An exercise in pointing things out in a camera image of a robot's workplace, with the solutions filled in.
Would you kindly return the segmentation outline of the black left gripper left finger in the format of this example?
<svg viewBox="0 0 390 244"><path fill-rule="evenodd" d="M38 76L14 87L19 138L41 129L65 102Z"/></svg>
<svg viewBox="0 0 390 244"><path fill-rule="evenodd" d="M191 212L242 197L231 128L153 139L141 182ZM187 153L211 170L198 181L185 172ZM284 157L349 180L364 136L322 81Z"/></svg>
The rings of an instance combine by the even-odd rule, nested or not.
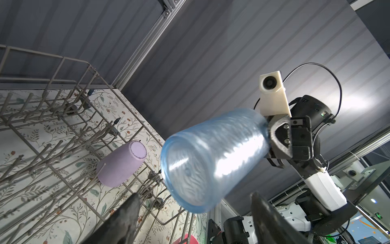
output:
<svg viewBox="0 0 390 244"><path fill-rule="evenodd" d="M131 195L84 244L132 244L142 201L138 193Z"/></svg>

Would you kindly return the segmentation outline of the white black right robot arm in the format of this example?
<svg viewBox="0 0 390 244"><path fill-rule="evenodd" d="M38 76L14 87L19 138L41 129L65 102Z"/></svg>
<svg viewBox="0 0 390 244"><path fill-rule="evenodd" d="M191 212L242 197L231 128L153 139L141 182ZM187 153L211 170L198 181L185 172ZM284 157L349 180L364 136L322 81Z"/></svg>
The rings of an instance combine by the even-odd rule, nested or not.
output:
<svg viewBox="0 0 390 244"><path fill-rule="evenodd" d="M258 193L252 196L252 215L227 219L223 228L208 222L209 244L306 244L313 234L325 237L348 225L356 207L343 195L320 156L322 128L335 115L320 100L305 95L288 102L285 96L262 95L256 108L268 121L269 163L294 168L307 189L286 209L276 209Z"/></svg>

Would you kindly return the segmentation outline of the lilac plastic cup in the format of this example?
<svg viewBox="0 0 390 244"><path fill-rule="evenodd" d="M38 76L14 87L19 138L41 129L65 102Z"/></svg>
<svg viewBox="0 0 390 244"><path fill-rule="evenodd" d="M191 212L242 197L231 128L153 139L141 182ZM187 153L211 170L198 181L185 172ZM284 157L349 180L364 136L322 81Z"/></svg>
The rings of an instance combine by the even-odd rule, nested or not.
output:
<svg viewBox="0 0 390 244"><path fill-rule="evenodd" d="M147 149L144 144L140 141L130 141L97 164L97 177L106 187L118 187L140 168L146 157Z"/></svg>

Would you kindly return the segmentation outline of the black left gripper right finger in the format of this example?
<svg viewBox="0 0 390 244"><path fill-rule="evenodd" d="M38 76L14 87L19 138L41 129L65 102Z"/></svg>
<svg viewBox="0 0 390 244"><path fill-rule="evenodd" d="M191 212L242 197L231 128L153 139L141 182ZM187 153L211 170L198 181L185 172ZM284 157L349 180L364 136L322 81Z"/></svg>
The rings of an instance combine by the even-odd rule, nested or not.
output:
<svg viewBox="0 0 390 244"><path fill-rule="evenodd" d="M261 194L251 194L251 213L260 244L307 244L309 241L277 212Z"/></svg>

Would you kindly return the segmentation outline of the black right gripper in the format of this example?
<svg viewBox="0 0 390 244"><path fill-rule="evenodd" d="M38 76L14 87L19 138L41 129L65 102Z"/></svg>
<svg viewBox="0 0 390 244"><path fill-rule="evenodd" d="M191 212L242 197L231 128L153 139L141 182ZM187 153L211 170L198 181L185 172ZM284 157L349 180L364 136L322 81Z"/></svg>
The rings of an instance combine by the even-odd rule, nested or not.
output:
<svg viewBox="0 0 390 244"><path fill-rule="evenodd" d="M287 114L266 117L270 149L265 158L277 168L282 160L302 162L313 158L313 137L310 117L291 118Z"/></svg>

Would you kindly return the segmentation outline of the pink plastic cup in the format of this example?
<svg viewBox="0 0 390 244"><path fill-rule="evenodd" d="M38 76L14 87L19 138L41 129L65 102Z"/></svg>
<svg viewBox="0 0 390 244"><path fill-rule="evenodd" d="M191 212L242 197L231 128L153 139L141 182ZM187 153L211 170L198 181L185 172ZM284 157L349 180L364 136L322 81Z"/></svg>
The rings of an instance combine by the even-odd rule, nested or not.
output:
<svg viewBox="0 0 390 244"><path fill-rule="evenodd" d="M172 242L172 244L199 244L199 242L193 235L189 236L189 234L187 233L185 234L183 239L180 237L174 242Z"/></svg>

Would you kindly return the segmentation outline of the blue transparent cup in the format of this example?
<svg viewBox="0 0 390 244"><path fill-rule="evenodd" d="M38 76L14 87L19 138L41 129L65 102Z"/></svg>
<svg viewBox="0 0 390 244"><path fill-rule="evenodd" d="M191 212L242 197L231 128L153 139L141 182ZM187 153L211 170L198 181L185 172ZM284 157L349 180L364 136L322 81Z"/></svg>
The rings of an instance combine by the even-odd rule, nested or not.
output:
<svg viewBox="0 0 390 244"><path fill-rule="evenodd" d="M161 174L185 210L212 210L270 149L268 122L238 108L170 136L161 149Z"/></svg>

